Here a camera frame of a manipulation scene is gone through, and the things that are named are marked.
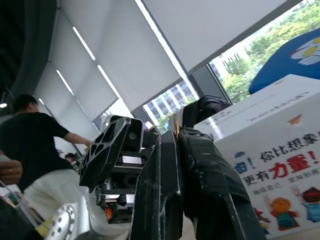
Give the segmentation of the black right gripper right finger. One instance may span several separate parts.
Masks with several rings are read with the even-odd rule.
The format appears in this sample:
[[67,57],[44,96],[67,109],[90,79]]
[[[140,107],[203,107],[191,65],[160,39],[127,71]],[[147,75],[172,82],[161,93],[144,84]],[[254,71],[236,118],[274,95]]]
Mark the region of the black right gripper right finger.
[[180,128],[184,214],[196,240],[267,240],[239,175],[213,139]]

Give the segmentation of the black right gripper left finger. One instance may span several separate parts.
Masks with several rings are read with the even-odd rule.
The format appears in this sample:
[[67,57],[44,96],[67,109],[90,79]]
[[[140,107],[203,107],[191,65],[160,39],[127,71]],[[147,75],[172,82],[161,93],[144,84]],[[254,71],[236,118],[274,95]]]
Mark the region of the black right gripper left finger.
[[183,175],[176,136],[168,131],[140,172],[128,240],[179,240],[183,229]]

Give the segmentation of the finger of the black perforated left gripper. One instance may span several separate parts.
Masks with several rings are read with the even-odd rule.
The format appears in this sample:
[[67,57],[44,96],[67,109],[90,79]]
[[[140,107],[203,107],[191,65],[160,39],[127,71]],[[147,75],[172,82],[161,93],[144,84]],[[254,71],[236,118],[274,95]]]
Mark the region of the finger of the black perforated left gripper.
[[105,181],[116,164],[130,126],[129,117],[116,117],[92,142],[80,170],[80,186],[91,193]]

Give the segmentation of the white printed cardboard box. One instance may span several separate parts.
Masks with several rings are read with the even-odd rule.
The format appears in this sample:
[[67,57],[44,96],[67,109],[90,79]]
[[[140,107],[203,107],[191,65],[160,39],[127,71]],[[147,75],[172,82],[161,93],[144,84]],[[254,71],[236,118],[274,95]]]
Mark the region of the white printed cardboard box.
[[267,238],[320,229],[320,80],[290,74],[194,128],[238,173]]

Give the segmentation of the bystander bare hand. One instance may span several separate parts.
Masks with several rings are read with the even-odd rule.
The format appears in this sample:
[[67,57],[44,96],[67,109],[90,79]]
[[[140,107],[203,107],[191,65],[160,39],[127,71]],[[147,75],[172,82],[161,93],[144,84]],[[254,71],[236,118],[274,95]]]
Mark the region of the bystander bare hand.
[[23,175],[23,166],[17,160],[11,160],[0,154],[0,181],[6,185],[17,185]]

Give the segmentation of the person in black shirt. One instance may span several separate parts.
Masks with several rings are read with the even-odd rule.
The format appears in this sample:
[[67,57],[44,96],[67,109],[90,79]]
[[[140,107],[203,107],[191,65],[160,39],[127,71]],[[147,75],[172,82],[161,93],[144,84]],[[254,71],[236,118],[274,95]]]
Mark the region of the person in black shirt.
[[0,150],[22,164],[17,186],[40,217],[48,220],[62,205],[75,203],[86,193],[80,176],[60,157],[54,138],[87,147],[92,142],[40,112],[37,100],[29,94],[14,100],[13,112],[13,117],[0,124]]

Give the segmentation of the black bag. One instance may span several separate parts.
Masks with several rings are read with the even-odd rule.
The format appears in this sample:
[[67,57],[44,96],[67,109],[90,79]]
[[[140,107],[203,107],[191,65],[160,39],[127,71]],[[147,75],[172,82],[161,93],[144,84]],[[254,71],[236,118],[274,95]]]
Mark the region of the black bag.
[[218,96],[205,95],[183,109],[182,127],[194,125],[228,108],[231,104]]

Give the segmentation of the blue cartoon cat figure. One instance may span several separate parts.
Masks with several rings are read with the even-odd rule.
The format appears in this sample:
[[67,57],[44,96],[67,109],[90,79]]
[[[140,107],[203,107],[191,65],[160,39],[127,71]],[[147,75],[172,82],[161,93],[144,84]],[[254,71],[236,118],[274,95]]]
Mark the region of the blue cartoon cat figure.
[[287,75],[320,80],[320,28],[283,44],[251,81],[252,95]]

